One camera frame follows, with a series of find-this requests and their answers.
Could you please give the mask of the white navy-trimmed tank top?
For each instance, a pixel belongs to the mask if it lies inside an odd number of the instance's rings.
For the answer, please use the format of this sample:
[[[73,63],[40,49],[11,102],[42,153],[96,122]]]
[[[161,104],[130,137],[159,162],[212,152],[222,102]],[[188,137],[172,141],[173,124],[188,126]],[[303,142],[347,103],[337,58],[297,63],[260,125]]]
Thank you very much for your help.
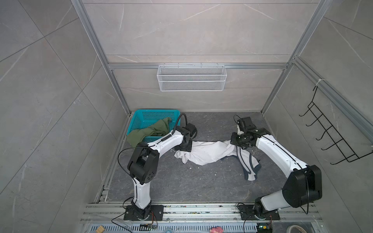
[[[177,150],[174,154],[174,157],[181,159],[184,164],[191,161],[200,166],[217,162],[229,156],[237,157],[243,168],[245,180],[254,181],[257,179],[261,164],[248,151],[232,145],[229,140],[217,142],[193,141],[191,152]]]

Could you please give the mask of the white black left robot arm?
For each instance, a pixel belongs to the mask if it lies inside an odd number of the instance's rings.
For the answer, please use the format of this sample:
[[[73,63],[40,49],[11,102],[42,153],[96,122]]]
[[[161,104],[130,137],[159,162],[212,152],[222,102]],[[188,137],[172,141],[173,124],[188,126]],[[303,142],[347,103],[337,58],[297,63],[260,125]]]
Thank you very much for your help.
[[[139,219],[146,219],[151,213],[150,183],[156,175],[159,158],[171,149],[191,152],[192,140],[197,136],[197,129],[188,123],[186,114],[178,116],[173,129],[169,126],[172,121],[166,117],[127,135],[134,152],[125,172],[134,183],[132,208]]]

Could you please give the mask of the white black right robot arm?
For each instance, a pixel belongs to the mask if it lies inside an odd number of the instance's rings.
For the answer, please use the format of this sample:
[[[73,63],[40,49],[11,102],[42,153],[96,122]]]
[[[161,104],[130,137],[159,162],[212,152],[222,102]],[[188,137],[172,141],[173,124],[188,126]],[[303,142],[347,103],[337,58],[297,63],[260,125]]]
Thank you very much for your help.
[[[252,211],[248,214],[265,220],[269,214],[278,209],[298,208],[322,198],[322,172],[316,165],[308,165],[291,154],[265,128],[257,128],[250,117],[233,117],[238,132],[232,133],[230,143],[235,146],[236,155],[241,163],[246,180],[256,178],[259,169],[254,164],[254,157],[244,158],[247,148],[256,147],[264,152],[282,170],[287,181],[283,188],[275,193],[255,200]]]

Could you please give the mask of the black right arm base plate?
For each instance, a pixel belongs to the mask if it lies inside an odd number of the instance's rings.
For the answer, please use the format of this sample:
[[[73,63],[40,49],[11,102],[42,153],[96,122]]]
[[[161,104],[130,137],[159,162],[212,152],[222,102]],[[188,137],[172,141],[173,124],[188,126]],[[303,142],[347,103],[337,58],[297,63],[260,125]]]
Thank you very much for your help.
[[[257,204],[238,203],[237,208],[242,220],[280,220],[277,210],[267,211]]]

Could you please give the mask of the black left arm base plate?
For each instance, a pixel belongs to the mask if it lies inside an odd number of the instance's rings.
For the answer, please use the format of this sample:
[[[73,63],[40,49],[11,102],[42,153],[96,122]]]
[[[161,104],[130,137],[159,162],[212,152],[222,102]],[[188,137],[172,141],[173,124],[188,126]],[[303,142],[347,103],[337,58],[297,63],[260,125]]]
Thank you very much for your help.
[[[146,221],[161,221],[164,215],[163,205],[152,205],[150,204],[145,209],[140,209],[136,205],[130,206],[123,217],[124,220],[146,220]]]

